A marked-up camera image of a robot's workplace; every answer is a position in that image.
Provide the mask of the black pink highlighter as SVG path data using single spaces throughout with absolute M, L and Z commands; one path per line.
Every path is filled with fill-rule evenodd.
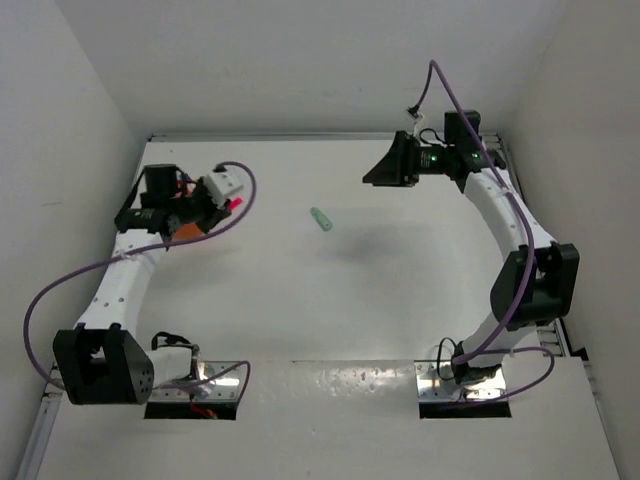
M 228 209 L 230 211 L 235 210 L 236 208 L 240 207 L 242 204 L 244 203 L 244 200 L 240 197 L 237 197 L 233 200 L 230 201 L 229 205 L 228 205 Z

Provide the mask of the pale green highlighter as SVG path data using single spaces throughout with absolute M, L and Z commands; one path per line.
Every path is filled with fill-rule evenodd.
M 328 232 L 333 228 L 331 220 L 319 208 L 312 207 L 310 209 L 310 215 L 322 231 Z

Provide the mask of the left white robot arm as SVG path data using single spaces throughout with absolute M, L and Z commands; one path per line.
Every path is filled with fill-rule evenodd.
M 143 347 L 136 338 L 153 273 L 177 232 L 207 234 L 230 217 L 243 186 L 226 167 L 196 180 L 175 164 L 147 166 L 115 217 L 113 262 L 96 297 L 53 341 L 54 357 L 75 405 L 144 404 L 153 389 L 194 378 L 195 348 Z

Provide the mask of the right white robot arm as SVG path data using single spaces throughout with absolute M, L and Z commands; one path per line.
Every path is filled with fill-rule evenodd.
M 436 144 L 398 131 L 362 178 L 374 187 L 401 188 L 426 175 L 448 177 L 480 212 L 499 247 L 503 265 L 490 290 L 490 312 L 456 345 L 450 361 L 449 378 L 458 385 L 493 376 L 526 336 L 569 312 L 580 261 L 573 244 L 558 242 L 534 218 L 499 153 L 483 143 L 480 122 L 475 110 L 448 111 L 444 139 Z

